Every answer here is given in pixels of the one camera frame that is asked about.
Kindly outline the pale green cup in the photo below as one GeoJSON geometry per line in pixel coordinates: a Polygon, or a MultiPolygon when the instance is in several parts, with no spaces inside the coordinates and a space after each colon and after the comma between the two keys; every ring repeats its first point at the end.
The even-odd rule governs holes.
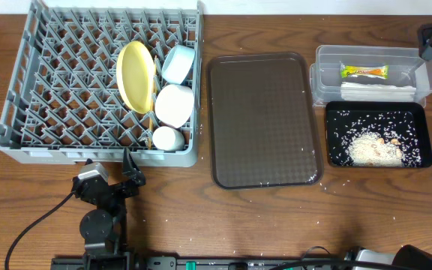
{"type": "Polygon", "coordinates": [[[180,151],[185,146],[185,138],[178,130],[162,126],[157,128],[152,136],[155,147],[166,152],[180,151]]]}

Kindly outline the green orange snack wrapper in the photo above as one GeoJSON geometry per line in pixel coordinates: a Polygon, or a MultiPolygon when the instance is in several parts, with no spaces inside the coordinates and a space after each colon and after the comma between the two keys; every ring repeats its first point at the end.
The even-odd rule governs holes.
{"type": "Polygon", "coordinates": [[[383,65],[379,67],[359,67],[342,64],[340,66],[340,76],[342,78],[369,77],[387,80],[389,77],[389,66],[383,65]]]}

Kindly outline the white round bowl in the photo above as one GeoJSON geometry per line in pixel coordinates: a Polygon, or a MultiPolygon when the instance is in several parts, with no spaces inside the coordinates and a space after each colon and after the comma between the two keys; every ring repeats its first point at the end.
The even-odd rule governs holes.
{"type": "Polygon", "coordinates": [[[195,99],[191,88],[169,84],[157,96],[154,110],[157,118],[172,128],[180,128],[191,117],[195,99]]]}

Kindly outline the white paper napkin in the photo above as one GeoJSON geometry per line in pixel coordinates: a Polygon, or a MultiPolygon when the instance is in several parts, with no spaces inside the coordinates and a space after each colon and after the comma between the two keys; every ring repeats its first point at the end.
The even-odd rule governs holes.
{"type": "Polygon", "coordinates": [[[409,85],[343,82],[340,87],[340,94],[345,101],[412,102],[416,95],[416,88],[409,85]]]}

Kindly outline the leftover rice food waste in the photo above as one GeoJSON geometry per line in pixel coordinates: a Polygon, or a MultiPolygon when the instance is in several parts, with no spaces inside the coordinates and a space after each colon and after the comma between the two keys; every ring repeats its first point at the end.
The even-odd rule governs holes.
{"type": "Polygon", "coordinates": [[[336,110],[327,119],[330,161],[340,167],[421,167],[413,115],[336,110]]]}

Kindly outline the yellow round plate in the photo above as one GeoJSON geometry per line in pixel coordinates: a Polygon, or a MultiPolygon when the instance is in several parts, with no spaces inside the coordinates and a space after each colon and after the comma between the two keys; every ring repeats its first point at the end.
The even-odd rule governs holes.
{"type": "Polygon", "coordinates": [[[139,114],[150,110],[150,95],[154,74],[153,58],[139,41],[125,45],[116,62],[116,79],[124,103],[139,114]]]}

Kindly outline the light blue bowl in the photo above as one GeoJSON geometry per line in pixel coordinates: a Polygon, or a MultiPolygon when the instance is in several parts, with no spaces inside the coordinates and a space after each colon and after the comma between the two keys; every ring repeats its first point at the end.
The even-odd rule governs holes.
{"type": "Polygon", "coordinates": [[[191,69],[195,55],[195,49],[175,45],[163,63],[162,77],[168,83],[181,85],[191,69]]]}

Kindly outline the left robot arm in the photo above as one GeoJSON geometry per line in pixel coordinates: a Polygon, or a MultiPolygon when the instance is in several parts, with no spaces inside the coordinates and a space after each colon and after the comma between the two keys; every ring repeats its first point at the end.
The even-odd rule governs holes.
{"type": "Polygon", "coordinates": [[[123,152],[122,173],[126,181],[109,184],[107,169],[88,159],[72,179],[74,196],[95,206],[79,224],[85,240],[84,269],[138,269],[140,266],[134,250],[128,247],[125,201],[139,194],[146,177],[127,149],[123,152]]]}

